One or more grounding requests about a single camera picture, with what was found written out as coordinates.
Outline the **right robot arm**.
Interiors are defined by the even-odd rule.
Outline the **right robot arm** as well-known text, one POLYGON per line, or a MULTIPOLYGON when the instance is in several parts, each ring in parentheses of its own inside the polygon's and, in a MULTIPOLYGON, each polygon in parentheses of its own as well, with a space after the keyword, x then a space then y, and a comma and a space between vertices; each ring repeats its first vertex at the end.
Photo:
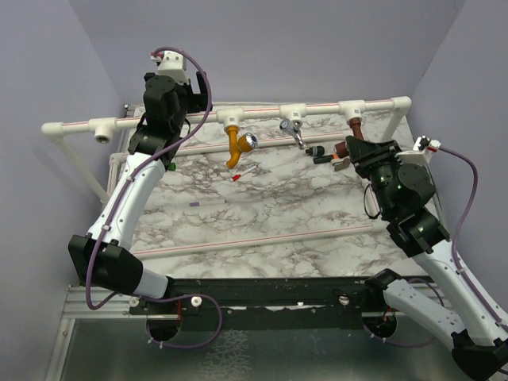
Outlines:
POLYGON ((507 313, 459 255, 458 236, 426 208, 436 192, 426 166, 445 147, 425 136, 406 151, 394 140, 373 143, 354 136, 346 138, 345 147, 356 173, 371 184, 393 242, 425 270, 452 307, 431 301, 389 269, 369 279, 366 304, 404 313, 451 351, 465 375, 489 380, 507 364, 507 313))

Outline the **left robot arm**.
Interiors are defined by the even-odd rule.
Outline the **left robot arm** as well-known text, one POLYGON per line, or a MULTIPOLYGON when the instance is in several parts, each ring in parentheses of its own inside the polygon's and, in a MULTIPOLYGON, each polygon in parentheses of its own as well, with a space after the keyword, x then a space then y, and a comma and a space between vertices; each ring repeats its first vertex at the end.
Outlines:
POLYGON ((148 299, 158 313, 175 304, 173 278, 148 270, 129 250, 133 234, 155 185, 171 166, 187 115, 212 110, 210 84, 197 74, 199 93, 168 75, 145 75, 145 112, 132 135, 124 172, 96 222, 74 235, 68 251, 81 284, 148 299))

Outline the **brown water faucet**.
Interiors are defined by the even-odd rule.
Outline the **brown water faucet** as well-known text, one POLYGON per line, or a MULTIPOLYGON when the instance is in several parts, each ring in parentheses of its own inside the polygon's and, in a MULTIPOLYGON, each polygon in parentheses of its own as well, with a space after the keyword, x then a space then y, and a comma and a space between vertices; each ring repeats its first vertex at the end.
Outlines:
MULTIPOLYGON (((354 117, 347 121, 347 124, 349 128, 351 129, 352 136, 356 139, 363 140, 364 136, 362 134, 362 118, 361 117, 354 117)), ((347 148, 347 141, 344 140, 340 143, 337 143, 335 145, 335 153, 340 159, 343 159, 345 157, 349 156, 348 148, 347 148)))

